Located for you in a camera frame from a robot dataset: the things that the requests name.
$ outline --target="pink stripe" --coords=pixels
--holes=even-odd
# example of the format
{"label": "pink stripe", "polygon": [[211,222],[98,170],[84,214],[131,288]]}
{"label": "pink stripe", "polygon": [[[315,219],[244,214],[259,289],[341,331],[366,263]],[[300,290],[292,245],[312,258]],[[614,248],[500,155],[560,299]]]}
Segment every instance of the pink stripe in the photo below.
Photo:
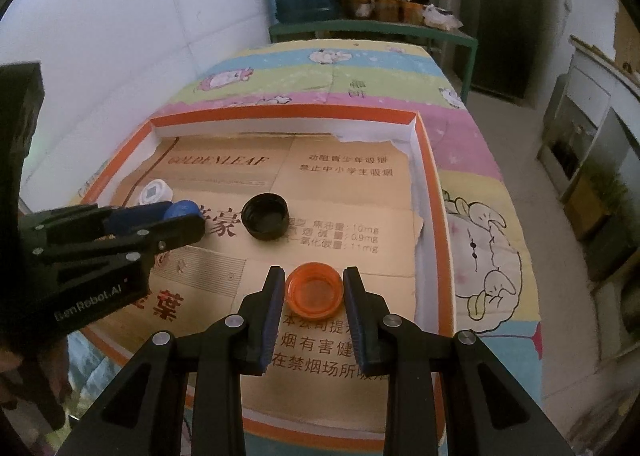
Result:
{"label": "pink stripe", "polygon": [[466,110],[445,108],[431,103],[398,100],[386,96],[350,96],[346,92],[325,90],[290,92],[287,94],[249,94],[219,100],[202,100],[191,104],[169,103],[154,116],[176,115],[201,109],[233,107],[235,105],[278,105],[309,103],[383,107],[419,112],[429,135],[436,166],[439,169],[469,172],[502,181],[500,169],[487,147],[476,122]]}

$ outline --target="silver rivet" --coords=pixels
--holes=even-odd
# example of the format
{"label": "silver rivet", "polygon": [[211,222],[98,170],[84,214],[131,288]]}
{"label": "silver rivet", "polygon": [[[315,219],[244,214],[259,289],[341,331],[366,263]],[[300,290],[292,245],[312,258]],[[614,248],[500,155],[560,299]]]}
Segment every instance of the silver rivet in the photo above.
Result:
{"label": "silver rivet", "polygon": [[229,315],[229,317],[225,319],[225,325],[230,328],[238,328],[242,326],[243,323],[244,319],[242,318],[242,315]]}
{"label": "silver rivet", "polygon": [[402,317],[400,315],[395,315],[393,313],[390,313],[389,315],[384,316],[384,318],[382,319],[382,322],[386,326],[389,326],[390,328],[397,328],[399,325],[402,324]]}
{"label": "silver rivet", "polygon": [[467,346],[476,342],[476,334],[473,331],[462,330],[458,333],[458,340]]}
{"label": "silver rivet", "polygon": [[166,331],[158,331],[158,333],[154,335],[154,338],[152,340],[156,346],[164,346],[168,341],[171,340],[171,334],[167,333]]}

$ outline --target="green metal table leg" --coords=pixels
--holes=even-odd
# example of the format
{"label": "green metal table leg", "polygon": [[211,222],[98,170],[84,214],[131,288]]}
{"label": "green metal table leg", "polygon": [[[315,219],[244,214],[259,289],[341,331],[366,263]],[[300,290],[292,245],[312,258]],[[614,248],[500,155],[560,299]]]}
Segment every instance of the green metal table leg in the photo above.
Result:
{"label": "green metal table leg", "polygon": [[477,42],[474,42],[469,46],[469,57],[466,60],[465,78],[462,79],[462,90],[460,91],[460,99],[462,99],[463,103],[466,103],[466,96],[469,94],[469,90],[471,89],[471,76],[473,76],[474,73],[477,49]]}

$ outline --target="white wall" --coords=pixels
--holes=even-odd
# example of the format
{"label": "white wall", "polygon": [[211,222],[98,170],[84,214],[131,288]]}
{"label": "white wall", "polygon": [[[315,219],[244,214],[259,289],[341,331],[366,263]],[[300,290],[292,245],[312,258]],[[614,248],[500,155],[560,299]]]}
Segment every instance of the white wall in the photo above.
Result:
{"label": "white wall", "polygon": [[14,0],[0,63],[40,60],[45,100],[21,194],[64,205],[176,91],[268,43],[264,0]]}
{"label": "white wall", "polygon": [[614,58],[618,0],[543,0],[542,32],[534,61],[527,100],[537,110],[545,110],[556,78],[569,69],[575,35],[599,47]]}

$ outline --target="table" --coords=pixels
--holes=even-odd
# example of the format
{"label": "table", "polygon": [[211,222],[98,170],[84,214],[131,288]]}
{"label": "table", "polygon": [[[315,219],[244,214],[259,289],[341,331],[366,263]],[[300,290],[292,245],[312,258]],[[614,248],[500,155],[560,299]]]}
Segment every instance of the table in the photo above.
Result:
{"label": "table", "polygon": [[338,19],[329,21],[302,22],[293,24],[277,23],[269,28],[271,42],[279,42],[280,37],[285,35],[297,35],[313,33],[319,31],[360,31],[370,33],[382,33],[389,35],[407,35],[412,37],[423,37],[442,42],[453,42],[458,46],[469,48],[469,56],[466,62],[465,75],[462,78],[462,89],[460,98],[466,103],[466,96],[471,88],[471,76],[476,62],[476,51],[478,49],[478,39],[470,37],[460,30],[444,31],[429,26],[414,26],[411,24],[401,24],[396,22],[380,22],[373,20],[351,20]]}

